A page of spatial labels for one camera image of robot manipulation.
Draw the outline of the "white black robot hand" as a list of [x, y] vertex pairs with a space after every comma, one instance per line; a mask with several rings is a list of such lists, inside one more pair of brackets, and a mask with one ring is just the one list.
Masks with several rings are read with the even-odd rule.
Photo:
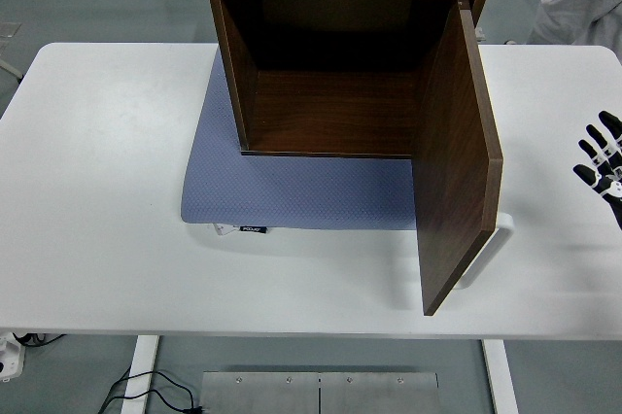
[[606, 139], [593, 124], [588, 124], [586, 131], [598, 148], [584, 139], [578, 141], [578, 146], [588, 155], [592, 166], [577, 164], [572, 170], [605, 201], [621, 227], [621, 120], [605, 110], [599, 112], [599, 120], [612, 140]]

